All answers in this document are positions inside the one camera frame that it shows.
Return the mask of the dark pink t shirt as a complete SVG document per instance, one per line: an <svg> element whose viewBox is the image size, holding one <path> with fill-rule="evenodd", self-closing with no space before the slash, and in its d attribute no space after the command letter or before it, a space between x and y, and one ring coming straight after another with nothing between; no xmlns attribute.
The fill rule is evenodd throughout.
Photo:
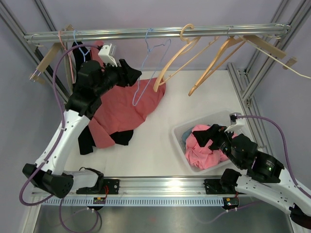
<svg viewBox="0 0 311 233"><path fill-rule="evenodd" d="M152 78L133 86L114 86L101 96L102 104L88 125L91 147L129 145L134 129L145 122L165 95L165 84L157 92L153 90L155 81Z"/></svg>

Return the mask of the light wooden hanger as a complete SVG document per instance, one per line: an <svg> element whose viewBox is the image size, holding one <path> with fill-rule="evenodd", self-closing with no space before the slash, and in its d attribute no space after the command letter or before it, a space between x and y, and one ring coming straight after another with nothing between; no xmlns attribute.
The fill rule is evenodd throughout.
<svg viewBox="0 0 311 233"><path fill-rule="evenodd" d="M169 61L168 63L163 67L163 69L160 71L160 74L158 75L153 90L155 92L158 91L159 87L161 85L164 85L170 78L172 78L174 75L176 75L179 71L181 71L184 67L186 67L189 63L191 63L194 59L196 59L199 55L201 55L204 51L206 51L211 45L213 45L218 39L219 36L215 36L212 41L210 41L207 46L205 46L201 51L199 51L196 55L194 55L191 59L189 59L186 63L184 63L179 69L177 69L173 74L169 75L168 78L165 78L164 75L166 71L170 68L170 66L174 63L174 61L179 58L182 55L185 55L187 52L192 50L194 46L199 42L202 36L196 36L194 39L189 39L188 37L184 37L184 32L186 29L194 29L194 25L189 23L186 24L183 29L181 30L179 37L181 41L186 42L186 45L183 46Z"/></svg>

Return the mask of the blue t shirt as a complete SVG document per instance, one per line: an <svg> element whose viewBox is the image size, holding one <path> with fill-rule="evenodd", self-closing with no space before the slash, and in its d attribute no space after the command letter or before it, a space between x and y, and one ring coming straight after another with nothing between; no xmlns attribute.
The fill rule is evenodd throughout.
<svg viewBox="0 0 311 233"><path fill-rule="evenodd" d="M192 133L192 128L188 129L182 134L181 140L184 146L186 145L186 140L191 135L191 133Z"/></svg>

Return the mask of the light pink t shirt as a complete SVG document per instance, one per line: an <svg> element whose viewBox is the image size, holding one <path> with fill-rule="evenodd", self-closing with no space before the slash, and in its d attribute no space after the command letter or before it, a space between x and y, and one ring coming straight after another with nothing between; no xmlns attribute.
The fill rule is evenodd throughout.
<svg viewBox="0 0 311 233"><path fill-rule="evenodd" d="M196 138L193 135L194 131L203 131L209 129L209 125L194 126L187 139L185 140L185 158L191 166L197 167L200 170L205 170L214 167L229 159L220 150L210 150L209 146L212 141L209 141L204 147L200 147Z"/></svg>

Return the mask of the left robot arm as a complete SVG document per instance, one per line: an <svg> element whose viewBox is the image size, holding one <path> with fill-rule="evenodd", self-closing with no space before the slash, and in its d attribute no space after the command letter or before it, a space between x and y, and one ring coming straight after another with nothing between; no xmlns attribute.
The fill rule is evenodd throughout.
<svg viewBox="0 0 311 233"><path fill-rule="evenodd" d="M102 192L103 173L92 168L65 171L65 164L78 137L101 106L102 95L114 86L133 86L141 75L141 71L131 68L124 59L116 67L102 67L95 60L82 63L57 131L36 162L26 164L22 170L29 182L60 199L73 190Z"/></svg>

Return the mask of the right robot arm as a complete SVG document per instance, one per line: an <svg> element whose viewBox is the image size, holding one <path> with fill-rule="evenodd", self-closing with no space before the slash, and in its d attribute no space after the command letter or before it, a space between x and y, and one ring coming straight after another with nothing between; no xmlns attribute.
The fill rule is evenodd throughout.
<svg viewBox="0 0 311 233"><path fill-rule="evenodd" d="M302 192L289 171L275 157L261 152L257 144L244 134L234 136L226 127L217 124L193 136L203 147L211 143L211 150L220 150L240 170L227 168L220 178L220 188L226 192L243 193L282 210L301 227L311 227L310 191Z"/></svg>

